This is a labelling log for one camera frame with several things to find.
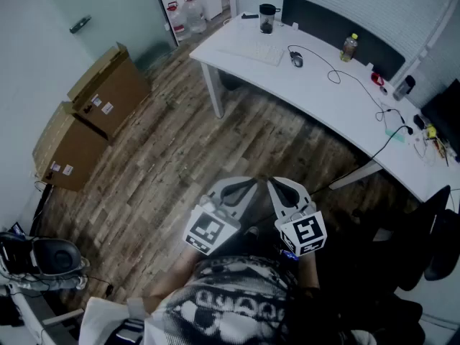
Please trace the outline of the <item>white desk leg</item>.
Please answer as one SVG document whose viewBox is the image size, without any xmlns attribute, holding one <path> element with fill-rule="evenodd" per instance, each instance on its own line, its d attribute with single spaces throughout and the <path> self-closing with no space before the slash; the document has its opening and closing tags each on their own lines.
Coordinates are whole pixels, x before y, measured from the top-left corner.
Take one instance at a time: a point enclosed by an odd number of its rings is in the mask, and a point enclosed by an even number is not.
<svg viewBox="0 0 460 345">
<path fill-rule="evenodd" d="M 221 102 L 221 89 L 219 85 L 218 71 L 214 67 L 205 63 L 201 63 L 201 68 L 214 113 L 219 119 L 221 119 L 224 116 L 224 109 Z"/>
<path fill-rule="evenodd" d="M 358 167 L 355 171 L 352 171 L 351 173 L 333 181 L 328 186 L 328 188 L 331 190 L 342 188 L 345 185 L 352 184 L 358 180 L 366 178 L 367 176 L 374 174 L 381 169 L 382 166 L 379 163 L 375 162 L 374 160 L 370 160 L 366 165 Z"/>
</svg>

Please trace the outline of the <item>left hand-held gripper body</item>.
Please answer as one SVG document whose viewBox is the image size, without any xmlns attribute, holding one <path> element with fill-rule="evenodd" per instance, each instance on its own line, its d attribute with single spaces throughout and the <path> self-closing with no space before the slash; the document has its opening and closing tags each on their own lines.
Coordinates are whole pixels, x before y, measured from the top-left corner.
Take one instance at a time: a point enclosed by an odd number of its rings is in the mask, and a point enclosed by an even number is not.
<svg viewBox="0 0 460 345">
<path fill-rule="evenodd" d="M 203 195 L 191 211 L 183 232 L 183 241 L 206 256 L 226 243 L 241 224 L 212 198 Z"/>
</svg>

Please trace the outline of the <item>black office chair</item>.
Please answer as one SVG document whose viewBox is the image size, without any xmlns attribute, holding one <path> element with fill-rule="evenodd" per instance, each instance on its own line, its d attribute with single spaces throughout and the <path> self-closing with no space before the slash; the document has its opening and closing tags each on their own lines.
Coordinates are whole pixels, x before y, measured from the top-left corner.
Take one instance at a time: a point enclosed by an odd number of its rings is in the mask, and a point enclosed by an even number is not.
<svg viewBox="0 0 460 345">
<path fill-rule="evenodd" d="M 371 280 L 386 290 L 410 291 L 421 278 L 449 276 L 460 259 L 460 213 L 447 208 L 451 187 L 442 187 L 414 211 L 362 214 L 359 257 Z"/>
</svg>

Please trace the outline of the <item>person's right forearm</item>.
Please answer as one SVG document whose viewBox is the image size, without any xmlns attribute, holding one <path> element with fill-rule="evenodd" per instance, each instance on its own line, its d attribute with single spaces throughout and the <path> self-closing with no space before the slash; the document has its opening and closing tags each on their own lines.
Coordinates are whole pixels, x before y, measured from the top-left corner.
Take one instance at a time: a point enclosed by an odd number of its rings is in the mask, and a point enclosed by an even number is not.
<svg viewBox="0 0 460 345">
<path fill-rule="evenodd" d="M 300 288 L 319 288 L 315 252 L 305 254 L 298 261 L 298 286 Z"/>
</svg>

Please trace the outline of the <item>open brown cardboard box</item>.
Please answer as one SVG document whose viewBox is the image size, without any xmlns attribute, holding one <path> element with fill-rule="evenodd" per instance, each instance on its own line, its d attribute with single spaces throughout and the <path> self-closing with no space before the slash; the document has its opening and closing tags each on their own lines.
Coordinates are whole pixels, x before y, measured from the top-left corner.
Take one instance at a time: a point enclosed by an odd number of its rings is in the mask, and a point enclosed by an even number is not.
<svg viewBox="0 0 460 345">
<path fill-rule="evenodd" d="M 80 117 L 112 138 L 150 92 L 127 47 L 118 42 L 87 69 L 68 98 Z"/>
</svg>

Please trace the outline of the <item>closed brown cardboard box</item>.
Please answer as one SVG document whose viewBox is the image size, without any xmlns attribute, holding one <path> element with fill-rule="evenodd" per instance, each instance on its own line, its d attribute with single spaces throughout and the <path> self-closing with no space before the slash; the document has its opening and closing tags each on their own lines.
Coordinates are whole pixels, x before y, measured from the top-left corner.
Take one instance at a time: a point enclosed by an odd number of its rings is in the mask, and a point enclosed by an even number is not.
<svg viewBox="0 0 460 345">
<path fill-rule="evenodd" d="M 48 121 L 33 152 L 38 180 L 66 190 L 79 191 L 88 182 L 108 137 L 61 102 Z"/>
</svg>

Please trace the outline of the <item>teal pad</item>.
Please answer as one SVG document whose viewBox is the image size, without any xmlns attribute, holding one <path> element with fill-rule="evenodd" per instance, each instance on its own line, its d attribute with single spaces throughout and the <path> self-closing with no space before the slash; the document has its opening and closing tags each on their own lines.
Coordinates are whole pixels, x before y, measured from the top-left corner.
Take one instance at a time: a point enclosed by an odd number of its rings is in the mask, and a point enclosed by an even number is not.
<svg viewBox="0 0 460 345">
<path fill-rule="evenodd" d="M 407 129 L 403 127 L 402 129 L 399 129 L 396 131 L 395 129 L 386 129 L 385 134 L 388 137 L 391 137 L 393 140 L 405 143 L 405 136 L 408 134 Z"/>
</svg>

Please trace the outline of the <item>black lidded tumbler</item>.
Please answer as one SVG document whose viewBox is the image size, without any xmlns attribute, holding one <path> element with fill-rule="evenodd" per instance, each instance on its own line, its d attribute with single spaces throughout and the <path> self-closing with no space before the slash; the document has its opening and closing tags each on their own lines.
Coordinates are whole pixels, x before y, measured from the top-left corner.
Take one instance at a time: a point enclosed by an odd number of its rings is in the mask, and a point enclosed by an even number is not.
<svg viewBox="0 0 460 345">
<path fill-rule="evenodd" d="M 272 4 L 260 4 L 259 5 L 259 17 L 260 17 L 260 31 L 262 34 L 270 35 L 273 31 L 274 19 L 276 13 L 280 12 L 281 9 L 277 8 Z"/>
</svg>

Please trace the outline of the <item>person's left forearm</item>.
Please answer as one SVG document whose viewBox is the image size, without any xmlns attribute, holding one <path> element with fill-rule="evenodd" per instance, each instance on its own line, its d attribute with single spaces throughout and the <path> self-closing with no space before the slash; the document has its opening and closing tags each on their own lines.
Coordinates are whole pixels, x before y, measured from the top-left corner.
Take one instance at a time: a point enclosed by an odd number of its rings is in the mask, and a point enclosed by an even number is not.
<svg viewBox="0 0 460 345">
<path fill-rule="evenodd" d="M 155 284 L 151 295 L 144 299 L 144 303 L 156 307 L 169 294 L 181 288 L 190 279 L 195 265 L 201 260 L 202 254 L 196 249 L 187 246 L 177 258 L 168 272 Z"/>
</svg>

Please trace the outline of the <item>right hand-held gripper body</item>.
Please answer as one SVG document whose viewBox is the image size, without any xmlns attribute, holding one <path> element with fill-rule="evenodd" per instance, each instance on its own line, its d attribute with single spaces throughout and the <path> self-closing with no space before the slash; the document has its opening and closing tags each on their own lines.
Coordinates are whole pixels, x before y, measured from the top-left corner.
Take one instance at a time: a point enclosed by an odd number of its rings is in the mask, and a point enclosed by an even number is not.
<svg viewBox="0 0 460 345">
<path fill-rule="evenodd" d="M 314 202 L 307 202 L 301 208 L 285 207 L 281 202 L 274 203 L 275 228 L 289 250 L 301 257 L 323 248 L 327 239 L 323 216 Z"/>
</svg>

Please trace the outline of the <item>white metal stand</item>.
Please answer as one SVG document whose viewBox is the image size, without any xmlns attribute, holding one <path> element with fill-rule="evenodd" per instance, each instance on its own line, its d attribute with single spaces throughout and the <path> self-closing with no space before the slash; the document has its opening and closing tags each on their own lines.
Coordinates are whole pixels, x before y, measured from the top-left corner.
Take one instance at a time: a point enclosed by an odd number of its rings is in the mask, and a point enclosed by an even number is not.
<svg viewBox="0 0 460 345">
<path fill-rule="evenodd" d="M 71 331 L 80 328 L 85 313 L 83 309 L 58 315 L 42 294 L 21 291 L 13 284 L 8 284 L 6 288 L 36 345 L 78 345 L 78 336 L 75 338 Z"/>
</svg>

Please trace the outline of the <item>black monitor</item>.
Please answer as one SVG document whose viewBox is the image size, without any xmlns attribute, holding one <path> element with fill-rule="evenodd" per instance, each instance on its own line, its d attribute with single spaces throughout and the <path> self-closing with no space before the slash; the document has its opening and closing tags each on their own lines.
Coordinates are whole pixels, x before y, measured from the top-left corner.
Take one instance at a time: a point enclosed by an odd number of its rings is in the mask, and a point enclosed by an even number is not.
<svg viewBox="0 0 460 345">
<path fill-rule="evenodd" d="M 455 79 L 444 92 L 434 96 L 421 113 L 460 157 L 460 81 Z"/>
</svg>

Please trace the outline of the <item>white keyboard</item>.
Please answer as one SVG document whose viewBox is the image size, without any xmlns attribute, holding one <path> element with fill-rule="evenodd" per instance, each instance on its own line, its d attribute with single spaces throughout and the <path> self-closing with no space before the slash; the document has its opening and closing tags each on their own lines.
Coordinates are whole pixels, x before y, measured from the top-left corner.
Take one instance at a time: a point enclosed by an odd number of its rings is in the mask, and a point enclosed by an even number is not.
<svg viewBox="0 0 460 345">
<path fill-rule="evenodd" d="M 256 60 L 277 67 L 285 50 L 263 42 L 239 40 L 217 48 L 219 52 Z"/>
</svg>

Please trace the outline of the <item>person's patterned shirt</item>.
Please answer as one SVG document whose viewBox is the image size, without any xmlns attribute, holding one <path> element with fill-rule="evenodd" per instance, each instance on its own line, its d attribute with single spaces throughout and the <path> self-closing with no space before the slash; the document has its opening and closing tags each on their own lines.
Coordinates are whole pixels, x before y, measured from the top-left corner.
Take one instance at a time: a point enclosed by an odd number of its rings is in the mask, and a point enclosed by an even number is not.
<svg viewBox="0 0 460 345">
<path fill-rule="evenodd" d="M 296 284 L 270 259 L 205 259 L 144 315 L 138 300 L 91 299 L 78 345 L 288 345 Z"/>
</svg>

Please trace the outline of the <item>dark desk divider panel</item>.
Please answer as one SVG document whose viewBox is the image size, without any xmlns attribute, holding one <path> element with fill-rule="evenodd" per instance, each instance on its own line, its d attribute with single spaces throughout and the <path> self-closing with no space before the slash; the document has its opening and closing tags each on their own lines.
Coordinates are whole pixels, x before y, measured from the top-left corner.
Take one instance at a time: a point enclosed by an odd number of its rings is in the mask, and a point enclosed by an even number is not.
<svg viewBox="0 0 460 345">
<path fill-rule="evenodd" d="M 363 65 L 372 64 L 385 80 L 391 80 L 405 64 L 396 49 L 359 24 L 308 0 L 283 0 L 281 21 L 298 24 L 298 29 L 342 49 L 346 38 L 358 36 L 353 58 Z"/>
</svg>

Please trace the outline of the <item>clear bottle with black lid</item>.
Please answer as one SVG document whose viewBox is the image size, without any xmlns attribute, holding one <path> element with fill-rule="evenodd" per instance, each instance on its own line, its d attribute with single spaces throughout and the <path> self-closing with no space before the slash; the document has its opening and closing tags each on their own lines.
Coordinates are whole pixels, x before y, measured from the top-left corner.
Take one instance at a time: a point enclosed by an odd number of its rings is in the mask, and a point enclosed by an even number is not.
<svg viewBox="0 0 460 345">
<path fill-rule="evenodd" d="M 392 93 L 393 98 L 396 101 L 401 101 L 405 96 L 407 96 L 415 87 L 415 79 L 411 75 L 407 75 L 404 80 L 395 88 Z"/>
</svg>

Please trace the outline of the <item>tea bottle with yellow cap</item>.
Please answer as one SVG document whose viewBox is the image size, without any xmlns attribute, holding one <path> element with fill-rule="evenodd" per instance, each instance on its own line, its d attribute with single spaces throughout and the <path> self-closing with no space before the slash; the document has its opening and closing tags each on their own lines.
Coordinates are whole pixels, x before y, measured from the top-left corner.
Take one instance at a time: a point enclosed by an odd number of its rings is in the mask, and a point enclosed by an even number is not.
<svg viewBox="0 0 460 345">
<path fill-rule="evenodd" d="M 346 38 L 342 50 L 340 52 L 340 58 L 342 61 L 349 62 L 353 58 L 358 46 L 357 39 L 358 35 L 355 33 Z"/>
</svg>

